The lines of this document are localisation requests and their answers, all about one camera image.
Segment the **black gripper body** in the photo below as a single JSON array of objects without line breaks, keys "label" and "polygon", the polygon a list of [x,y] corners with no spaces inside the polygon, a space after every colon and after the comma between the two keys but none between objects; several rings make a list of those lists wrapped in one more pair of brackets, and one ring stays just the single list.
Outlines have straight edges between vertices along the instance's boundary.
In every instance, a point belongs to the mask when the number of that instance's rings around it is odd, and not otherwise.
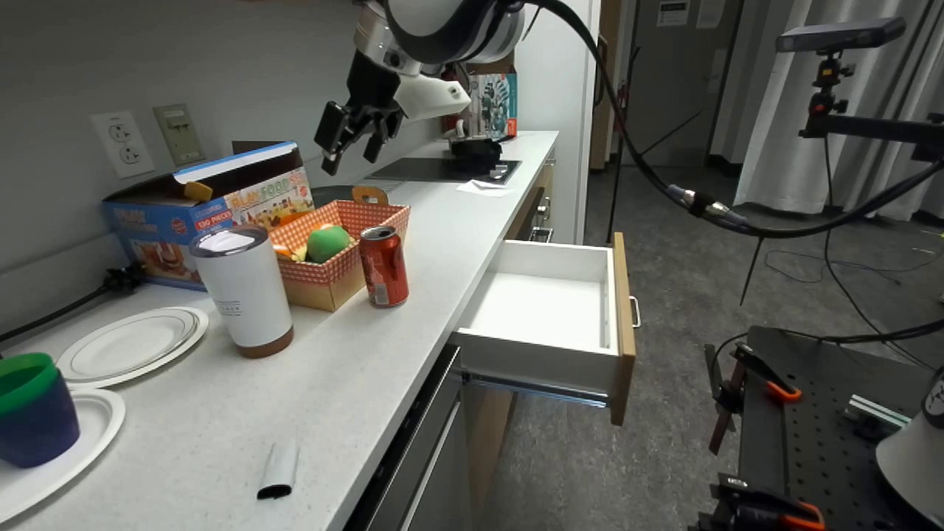
[{"label": "black gripper body", "polygon": [[378,130],[385,118],[444,118],[460,115],[468,104],[468,90],[457,80],[385,70],[357,52],[342,115],[347,130]]}]

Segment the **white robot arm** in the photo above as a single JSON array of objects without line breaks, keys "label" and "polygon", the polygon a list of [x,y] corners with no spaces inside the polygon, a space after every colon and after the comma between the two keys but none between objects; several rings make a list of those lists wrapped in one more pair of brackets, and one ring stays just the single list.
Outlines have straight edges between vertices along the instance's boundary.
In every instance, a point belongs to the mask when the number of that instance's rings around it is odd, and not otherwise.
[{"label": "white robot arm", "polygon": [[460,115],[472,98],[443,67],[499,61],[522,36],[522,0],[353,0],[347,99],[328,104],[316,130],[322,169],[366,138],[378,158],[404,120]]}]

